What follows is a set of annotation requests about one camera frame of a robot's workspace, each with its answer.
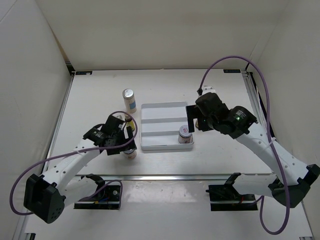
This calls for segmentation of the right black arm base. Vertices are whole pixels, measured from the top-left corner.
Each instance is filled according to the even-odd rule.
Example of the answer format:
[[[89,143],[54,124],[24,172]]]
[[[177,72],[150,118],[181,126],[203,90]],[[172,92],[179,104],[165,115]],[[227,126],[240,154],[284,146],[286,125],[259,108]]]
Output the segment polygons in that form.
[[[212,212],[243,212],[257,211],[257,200],[254,194],[240,194],[233,184],[240,176],[233,173],[224,184],[210,184],[205,192],[209,195]]]

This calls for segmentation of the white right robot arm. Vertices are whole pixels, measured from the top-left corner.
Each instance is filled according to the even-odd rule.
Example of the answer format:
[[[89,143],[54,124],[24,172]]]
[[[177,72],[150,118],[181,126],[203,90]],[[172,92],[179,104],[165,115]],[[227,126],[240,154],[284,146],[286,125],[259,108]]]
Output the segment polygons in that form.
[[[269,142],[264,127],[249,110],[243,106],[228,109],[216,93],[200,96],[194,105],[186,106],[186,114],[189,132],[195,131],[194,120],[197,120],[200,131],[215,130],[230,136],[272,171],[265,176],[234,173],[224,184],[209,186],[208,192],[217,201],[240,201],[243,195],[261,195],[295,208],[320,175],[316,164],[307,165],[275,140]]]

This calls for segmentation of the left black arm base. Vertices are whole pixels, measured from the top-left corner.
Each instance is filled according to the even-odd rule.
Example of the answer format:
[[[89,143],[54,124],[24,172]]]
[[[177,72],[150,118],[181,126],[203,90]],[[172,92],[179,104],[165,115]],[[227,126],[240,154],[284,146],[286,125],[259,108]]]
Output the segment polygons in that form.
[[[123,183],[121,180],[106,181],[95,174],[81,176],[93,180],[96,191],[92,197],[86,197],[74,203],[75,210],[120,210],[122,204]]]

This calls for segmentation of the tall blue-label shaker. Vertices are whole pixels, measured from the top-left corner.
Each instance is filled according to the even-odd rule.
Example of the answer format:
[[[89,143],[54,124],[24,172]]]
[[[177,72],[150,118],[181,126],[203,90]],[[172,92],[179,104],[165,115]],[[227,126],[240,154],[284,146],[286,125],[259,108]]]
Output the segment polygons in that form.
[[[126,88],[122,92],[122,97],[124,100],[126,111],[129,114],[135,113],[137,111],[137,107],[136,107],[134,91],[130,88]]]

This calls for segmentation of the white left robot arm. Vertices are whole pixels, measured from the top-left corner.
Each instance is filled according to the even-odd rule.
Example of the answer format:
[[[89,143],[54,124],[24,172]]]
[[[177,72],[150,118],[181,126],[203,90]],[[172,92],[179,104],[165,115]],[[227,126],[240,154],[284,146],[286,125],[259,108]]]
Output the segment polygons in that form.
[[[73,178],[87,164],[106,151],[118,155],[136,150],[137,123],[133,126],[111,114],[105,123],[88,130],[73,149],[52,168],[41,175],[32,174],[26,181],[23,205],[47,224],[53,223],[65,207],[80,201],[105,200],[107,183],[100,176],[90,173]]]

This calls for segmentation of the white-lid spice jar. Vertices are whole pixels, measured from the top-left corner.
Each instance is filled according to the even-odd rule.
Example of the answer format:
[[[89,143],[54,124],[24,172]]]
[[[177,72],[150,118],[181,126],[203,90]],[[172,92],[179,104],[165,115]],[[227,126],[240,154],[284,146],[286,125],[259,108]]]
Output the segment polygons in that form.
[[[188,125],[182,125],[179,128],[178,142],[180,144],[190,144],[193,140],[193,134],[189,132]]]
[[[123,151],[123,155],[129,160],[133,160],[137,156],[137,152],[135,149],[129,149]]]

